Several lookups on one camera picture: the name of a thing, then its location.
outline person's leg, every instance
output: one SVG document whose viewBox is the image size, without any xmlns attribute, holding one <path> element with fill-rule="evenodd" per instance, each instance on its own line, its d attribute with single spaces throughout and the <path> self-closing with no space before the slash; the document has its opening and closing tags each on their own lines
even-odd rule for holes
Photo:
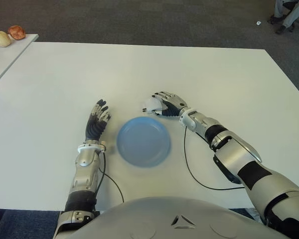
<svg viewBox="0 0 299 239">
<path fill-rule="evenodd" d="M 283 22 L 283 26 L 286 28 L 290 27 L 292 23 L 299 17 L 299 2 L 295 5 L 294 9 L 290 14 L 286 17 Z"/>
<path fill-rule="evenodd" d="M 276 18 L 283 17 L 283 15 L 284 15 L 283 3 L 284 2 L 285 2 L 284 0 L 276 0 L 274 17 L 276 17 Z"/>
</svg>

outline robotic arm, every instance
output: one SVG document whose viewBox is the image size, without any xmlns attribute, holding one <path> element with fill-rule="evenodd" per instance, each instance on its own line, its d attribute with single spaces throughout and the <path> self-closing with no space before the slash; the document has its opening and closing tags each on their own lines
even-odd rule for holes
<svg viewBox="0 0 299 239">
<path fill-rule="evenodd" d="M 58 219 L 53 238 L 65 238 L 74 230 L 81 228 L 95 217 L 96 194 L 98 187 L 98 169 L 100 153 L 106 148 L 99 143 L 107 122 L 111 118 L 105 101 L 99 100 L 93 107 L 85 131 L 85 142 L 78 147 L 79 155 L 75 160 L 76 173 L 73 178 L 65 210 Z"/>
<path fill-rule="evenodd" d="M 264 223 L 299 239 L 299 187 L 282 174 L 264 167 L 257 151 L 215 119 L 187 106 L 168 92 L 152 95 L 166 107 L 156 115 L 180 116 L 179 122 L 198 134 L 215 152 L 214 162 L 233 183 L 243 184 Z"/>
</svg>

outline shoe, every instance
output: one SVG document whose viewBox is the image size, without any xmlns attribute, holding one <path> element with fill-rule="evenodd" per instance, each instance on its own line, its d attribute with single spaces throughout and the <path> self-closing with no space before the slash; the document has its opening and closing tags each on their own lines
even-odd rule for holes
<svg viewBox="0 0 299 239">
<path fill-rule="evenodd" d="M 284 19 L 285 19 L 285 16 L 275 17 L 274 15 L 272 15 L 267 22 L 270 23 L 270 24 L 276 24 L 276 23 L 281 22 Z"/>
<path fill-rule="evenodd" d="M 276 31 L 276 34 L 280 35 L 285 31 L 286 27 L 284 25 L 282 25 L 281 27 L 279 27 L 279 29 Z"/>
</svg>

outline blue plate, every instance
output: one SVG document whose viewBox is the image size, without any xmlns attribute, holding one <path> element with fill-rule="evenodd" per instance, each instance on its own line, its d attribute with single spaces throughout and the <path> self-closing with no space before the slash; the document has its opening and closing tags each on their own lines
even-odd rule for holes
<svg viewBox="0 0 299 239">
<path fill-rule="evenodd" d="M 153 167 L 168 155 L 170 139 L 166 128 L 149 117 L 131 119 L 117 137 L 120 155 L 139 167 Z"/>
</svg>

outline table surface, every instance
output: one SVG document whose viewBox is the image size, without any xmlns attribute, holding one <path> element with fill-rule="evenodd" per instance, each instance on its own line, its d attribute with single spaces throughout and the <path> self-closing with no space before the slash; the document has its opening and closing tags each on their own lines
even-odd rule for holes
<svg viewBox="0 0 299 239">
<path fill-rule="evenodd" d="M 143 116 L 142 103 L 157 91 L 174 92 L 219 120 L 257 149 L 265 166 L 299 185 L 299 91 L 265 50 L 34 42 L 0 80 L 0 208 L 64 209 L 77 146 L 100 98 L 112 115 L 101 138 L 108 174 L 127 201 L 181 196 L 252 207 L 245 190 L 213 191 L 191 178 L 177 119 L 152 116 L 171 138 L 163 163 L 138 168 L 120 157 L 120 128 Z M 237 186 L 214 164 L 208 145 L 187 135 L 193 174 L 211 187 Z M 98 209 L 120 202 L 105 178 Z"/>
<path fill-rule="evenodd" d="M 22 40 L 14 40 L 10 35 L 11 44 L 7 47 L 0 47 L 0 78 L 29 46 L 38 38 L 37 34 L 27 34 Z"/>
</svg>

